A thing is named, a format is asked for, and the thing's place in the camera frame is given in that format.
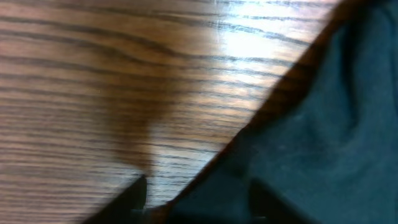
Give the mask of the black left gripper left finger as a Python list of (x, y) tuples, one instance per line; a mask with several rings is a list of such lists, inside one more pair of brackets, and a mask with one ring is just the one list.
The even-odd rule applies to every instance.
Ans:
[(147, 178), (140, 176), (116, 198), (82, 224), (144, 223)]

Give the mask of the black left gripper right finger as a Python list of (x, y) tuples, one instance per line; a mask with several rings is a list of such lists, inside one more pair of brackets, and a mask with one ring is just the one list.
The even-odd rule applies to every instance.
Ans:
[(249, 187), (249, 209), (252, 223), (266, 224), (316, 224), (318, 221), (302, 214), (297, 208), (277, 195), (259, 180), (252, 180)]

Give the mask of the black t-shirt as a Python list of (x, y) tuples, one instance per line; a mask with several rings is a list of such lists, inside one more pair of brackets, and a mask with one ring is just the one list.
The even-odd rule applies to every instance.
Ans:
[(397, 2), (371, 1), (331, 39), (306, 97), (241, 131), (167, 223), (252, 223), (252, 180), (329, 224), (397, 222)]

